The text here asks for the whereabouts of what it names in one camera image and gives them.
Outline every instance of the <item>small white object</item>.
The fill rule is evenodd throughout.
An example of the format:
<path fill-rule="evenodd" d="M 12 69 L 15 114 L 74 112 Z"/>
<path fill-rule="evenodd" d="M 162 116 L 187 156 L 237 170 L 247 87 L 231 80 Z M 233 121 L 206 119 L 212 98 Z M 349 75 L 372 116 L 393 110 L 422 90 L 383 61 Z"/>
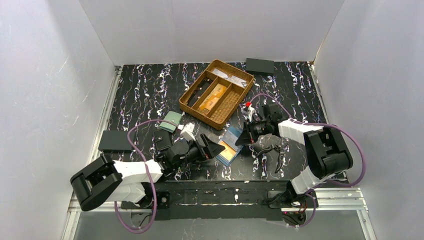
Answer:
<path fill-rule="evenodd" d="M 232 82 L 235 85 L 238 85 L 239 87 L 245 88 L 248 84 L 245 80 L 241 79 L 240 77 L 231 76 L 227 78 L 228 81 Z"/>
<path fill-rule="evenodd" d="M 247 111 L 241 111 L 248 116 L 249 122 L 253 122 L 253 114 L 255 113 L 255 109 L 251 105 L 247 108 Z"/>
<path fill-rule="evenodd" d="M 195 141 L 195 136 L 193 134 L 193 131 L 195 130 L 195 124 L 190 122 L 186 124 L 183 129 L 181 130 L 181 136 L 187 140 L 187 141 Z"/>
<path fill-rule="evenodd" d="M 225 74 L 223 71 L 219 70 L 218 68 L 215 68 L 215 69 L 212 71 L 212 73 L 213 73 L 213 74 L 215 74 L 215 75 L 217 75 L 217 76 L 219 76 L 219 77 L 221 77 L 221 78 L 223 78 L 223 79 L 228 78 L 228 75 L 227 75 L 227 74 Z"/>
<path fill-rule="evenodd" d="M 289 138 L 302 145 L 305 145 L 304 133 L 321 130 L 322 128 L 322 126 L 297 124 L 290 120 L 285 120 L 278 124 L 279 135 L 282 138 Z"/>

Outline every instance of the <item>black bracket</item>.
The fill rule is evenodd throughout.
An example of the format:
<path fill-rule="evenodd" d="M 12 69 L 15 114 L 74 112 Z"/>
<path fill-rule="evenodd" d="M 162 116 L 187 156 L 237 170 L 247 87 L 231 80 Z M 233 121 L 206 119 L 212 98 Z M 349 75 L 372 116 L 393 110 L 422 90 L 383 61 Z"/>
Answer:
<path fill-rule="evenodd" d="M 101 155 L 70 179 L 81 210 L 90 211 L 102 205 L 122 182 L 122 174 L 109 155 Z"/>

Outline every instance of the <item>small black pouch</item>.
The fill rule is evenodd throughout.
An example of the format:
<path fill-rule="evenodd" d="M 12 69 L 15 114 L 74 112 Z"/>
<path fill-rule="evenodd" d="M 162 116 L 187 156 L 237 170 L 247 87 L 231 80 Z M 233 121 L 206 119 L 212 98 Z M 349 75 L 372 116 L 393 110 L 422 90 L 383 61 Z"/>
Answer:
<path fill-rule="evenodd" d="M 154 131 L 153 142 L 158 151 L 168 149 L 172 146 L 171 133 L 163 129 Z"/>

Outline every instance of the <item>black rectangular block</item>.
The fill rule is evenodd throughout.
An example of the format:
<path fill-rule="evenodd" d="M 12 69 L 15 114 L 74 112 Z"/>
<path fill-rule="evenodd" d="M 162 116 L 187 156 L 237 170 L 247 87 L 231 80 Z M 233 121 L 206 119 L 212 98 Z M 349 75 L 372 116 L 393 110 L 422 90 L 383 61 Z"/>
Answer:
<path fill-rule="evenodd" d="M 128 131 L 103 131 L 98 150 L 102 152 L 131 152 L 133 147 L 127 139 Z M 130 139 L 134 140 L 134 132 L 131 132 Z"/>
<path fill-rule="evenodd" d="M 274 75 L 274 61 L 247 58 L 245 70 L 250 74 L 272 76 Z"/>

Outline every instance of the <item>black mount plate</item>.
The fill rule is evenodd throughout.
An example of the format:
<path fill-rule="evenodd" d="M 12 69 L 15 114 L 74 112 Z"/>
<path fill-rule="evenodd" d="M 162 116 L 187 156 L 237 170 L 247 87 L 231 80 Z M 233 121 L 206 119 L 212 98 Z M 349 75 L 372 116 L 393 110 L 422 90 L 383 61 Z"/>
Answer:
<path fill-rule="evenodd" d="M 158 211 L 156 220 L 171 219 L 267 219 L 281 221 L 279 208 L 262 205 L 269 191 L 284 191 L 288 181 L 165 181 L 155 183 Z M 143 184 L 149 192 L 149 184 Z M 162 193 L 168 193 L 166 204 Z M 140 209 L 122 202 L 122 209 Z M 280 208 L 298 208 L 284 205 Z"/>
<path fill-rule="evenodd" d="M 283 191 L 268 191 L 267 195 L 268 198 L 272 198 L 277 194 L 282 193 Z M 317 194 L 315 193 L 315 191 L 311 192 L 310 195 L 314 198 L 316 207 L 318 207 L 318 200 L 317 200 Z M 314 203 L 313 200 L 310 197 L 306 198 L 306 204 L 308 208 L 313 208 L 314 207 Z M 272 209 L 281 209 L 281 208 L 299 208 L 299 206 L 293 206 L 293 205 L 288 205 L 288 204 L 284 204 L 284 203 L 280 203 L 278 201 L 276 201 L 275 203 L 269 205 L 270 208 Z"/>

